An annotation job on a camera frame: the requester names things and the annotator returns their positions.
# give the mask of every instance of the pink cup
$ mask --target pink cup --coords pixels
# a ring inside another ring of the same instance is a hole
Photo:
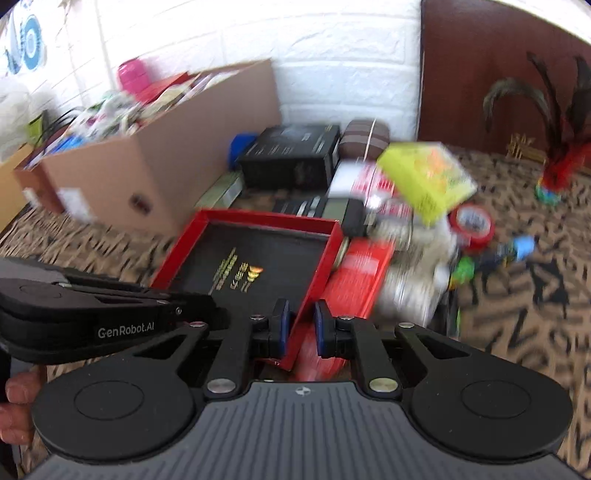
[[[118,76],[121,88],[132,95],[142,92],[152,84],[146,66],[140,59],[127,60],[119,65]]]

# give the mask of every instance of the yellow-green package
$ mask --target yellow-green package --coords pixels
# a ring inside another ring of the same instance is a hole
[[[476,192],[467,171],[441,143],[395,143],[378,165],[427,226]]]

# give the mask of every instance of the red tape roll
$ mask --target red tape roll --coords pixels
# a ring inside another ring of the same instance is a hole
[[[449,224],[469,249],[488,246],[495,234],[495,224],[490,214],[473,203],[465,203],[453,210],[449,215]]]

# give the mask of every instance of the leopard print carpet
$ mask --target leopard print carpet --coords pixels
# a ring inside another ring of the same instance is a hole
[[[456,153],[480,185],[472,201],[493,216],[495,239],[528,234],[538,246],[526,262],[485,271],[459,289],[461,339],[549,375],[568,390],[575,414],[559,456],[591,478],[591,179],[577,177],[570,195],[548,207],[533,193],[539,164]],[[239,202],[267,209],[270,200]],[[34,257],[149,285],[170,246],[170,238],[32,211],[0,240],[0,255]],[[51,367],[48,378],[70,369]],[[24,452],[23,470],[43,456],[37,440]]]

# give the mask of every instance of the brown cardboard box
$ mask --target brown cardboard box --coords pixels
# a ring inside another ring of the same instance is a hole
[[[29,145],[23,145],[6,162],[0,163],[0,232],[27,204],[13,170],[32,150]]]
[[[238,73],[133,135],[48,155],[31,170],[21,165],[19,178],[34,171],[40,191],[55,188],[66,209],[82,219],[178,234],[201,195],[228,169],[234,136],[281,122],[271,61],[208,72],[233,70]]]

